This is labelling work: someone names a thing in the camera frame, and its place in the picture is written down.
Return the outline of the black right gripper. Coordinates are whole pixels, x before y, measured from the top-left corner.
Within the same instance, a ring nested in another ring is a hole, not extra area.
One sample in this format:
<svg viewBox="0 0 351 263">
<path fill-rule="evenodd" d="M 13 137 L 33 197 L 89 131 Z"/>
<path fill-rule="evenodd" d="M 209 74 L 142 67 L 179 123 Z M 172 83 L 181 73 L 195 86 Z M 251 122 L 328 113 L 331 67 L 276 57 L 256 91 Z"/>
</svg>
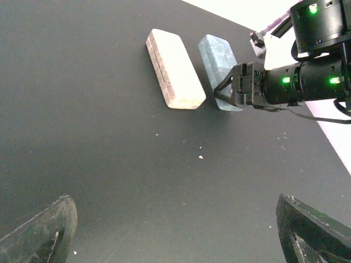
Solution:
<svg viewBox="0 0 351 263">
<path fill-rule="evenodd" d="M 284 104 L 343 100 L 350 92 L 349 68 L 341 59 L 313 59 L 266 70 L 259 62 L 237 64 L 214 96 L 234 107 L 278 108 Z"/>
</svg>

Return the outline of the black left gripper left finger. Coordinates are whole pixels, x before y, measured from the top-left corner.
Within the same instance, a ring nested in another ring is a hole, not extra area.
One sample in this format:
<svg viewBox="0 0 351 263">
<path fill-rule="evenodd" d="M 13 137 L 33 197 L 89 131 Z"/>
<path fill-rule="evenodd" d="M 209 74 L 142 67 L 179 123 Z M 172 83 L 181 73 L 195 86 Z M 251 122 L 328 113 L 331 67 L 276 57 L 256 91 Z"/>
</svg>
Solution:
<svg viewBox="0 0 351 263">
<path fill-rule="evenodd" d="M 61 196 L 1 238 L 1 262 L 66 262 L 77 223 L 73 198 Z"/>
</svg>

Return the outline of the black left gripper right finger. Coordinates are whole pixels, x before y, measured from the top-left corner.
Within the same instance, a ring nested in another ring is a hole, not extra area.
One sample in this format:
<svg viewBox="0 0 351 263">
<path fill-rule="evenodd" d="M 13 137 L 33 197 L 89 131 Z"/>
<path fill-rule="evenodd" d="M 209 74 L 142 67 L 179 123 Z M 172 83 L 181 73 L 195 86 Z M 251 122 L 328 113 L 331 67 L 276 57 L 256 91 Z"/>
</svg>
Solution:
<svg viewBox="0 0 351 263">
<path fill-rule="evenodd" d="M 350 227 L 281 194 L 276 222 L 286 262 L 350 262 Z"/>
</svg>

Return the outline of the blue-grey glasses case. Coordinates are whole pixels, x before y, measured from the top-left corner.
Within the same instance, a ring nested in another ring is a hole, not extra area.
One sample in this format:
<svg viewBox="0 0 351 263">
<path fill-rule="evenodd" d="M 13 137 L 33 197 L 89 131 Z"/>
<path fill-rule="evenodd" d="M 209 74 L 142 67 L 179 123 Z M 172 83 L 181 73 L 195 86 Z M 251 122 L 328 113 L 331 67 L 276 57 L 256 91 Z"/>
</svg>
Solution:
<svg viewBox="0 0 351 263">
<path fill-rule="evenodd" d="M 205 35 L 199 42 L 198 48 L 211 89 L 214 90 L 229 71 L 238 63 L 229 42 L 222 38 L 213 35 Z M 231 84 L 227 87 L 234 90 L 234 86 Z"/>
</svg>

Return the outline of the beige glasses case green lining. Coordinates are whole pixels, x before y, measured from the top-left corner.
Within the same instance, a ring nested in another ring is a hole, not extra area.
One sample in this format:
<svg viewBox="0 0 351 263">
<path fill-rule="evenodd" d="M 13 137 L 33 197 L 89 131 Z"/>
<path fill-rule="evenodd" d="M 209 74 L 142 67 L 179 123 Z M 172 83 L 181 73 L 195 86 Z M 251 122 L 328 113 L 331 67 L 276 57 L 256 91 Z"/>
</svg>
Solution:
<svg viewBox="0 0 351 263">
<path fill-rule="evenodd" d="M 169 108 L 195 110 L 206 94 L 179 35 L 153 28 L 146 47 Z"/>
</svg>

